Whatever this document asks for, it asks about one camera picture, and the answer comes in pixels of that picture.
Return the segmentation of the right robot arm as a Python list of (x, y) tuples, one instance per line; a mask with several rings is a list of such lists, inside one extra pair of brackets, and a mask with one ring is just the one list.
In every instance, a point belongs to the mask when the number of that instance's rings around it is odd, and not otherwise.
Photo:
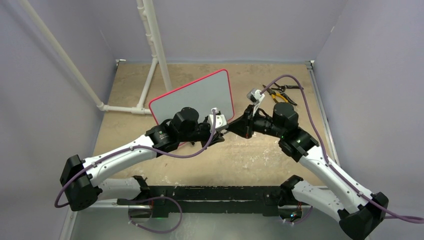
[(253, 109), (249, 105), (227, 130), (246, 139), (253, 133), (278, 137), (282, 152), (314, 173), (329, 189), (321, 190), (292, 175), (280, 186), (278, 205), (306, 203), (337, 221), (352, 240), (366, 239), (384, 220), (381, 208), (388, 207), (388, 198), (354, 181), (330, 159), (318, 141), (299, 127), (299, 115), (291, 104), (275, 104), (272, 115), (254, 113)]

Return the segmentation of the red framed whiteboard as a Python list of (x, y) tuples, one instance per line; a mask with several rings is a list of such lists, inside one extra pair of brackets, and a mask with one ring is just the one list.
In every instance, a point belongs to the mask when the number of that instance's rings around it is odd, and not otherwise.
[[(235, 116), (229, 73), (221, 69), (194, 80), (150, 101), (157, 125), (145, 133), (152, 148), (171, 152), (184, 142), (194, 142), (199, 123), (207, 122), (212, 108), (218, 108), (229, 121)], [(211, 131), (205, 146), (209, 146)]]

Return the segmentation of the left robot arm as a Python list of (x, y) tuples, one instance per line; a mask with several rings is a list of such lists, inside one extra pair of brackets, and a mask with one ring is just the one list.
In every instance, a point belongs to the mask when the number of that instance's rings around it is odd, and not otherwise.
[(181, 159), (176, 155), (181, 143), (200, 142), (202, 148), (195, 153), (184, 155), (185, 159), (195, 157), (207, 147), (220, 141), (220, 130), (228, 121), (217, 108), (199, 122), (199, 113), (191, 107), (184, 107), (172, 118), (152, 127), (145, 134), (115, 150), (98, 156), (82, 159), (75, 154), (69, 157), (60, 176), (62, 186), (54, 206), (70, 207), (74, 212), (84, 210), (100, 199), (106, 198), (106, 180), (112, 175), (133, 165), (160, 156)]

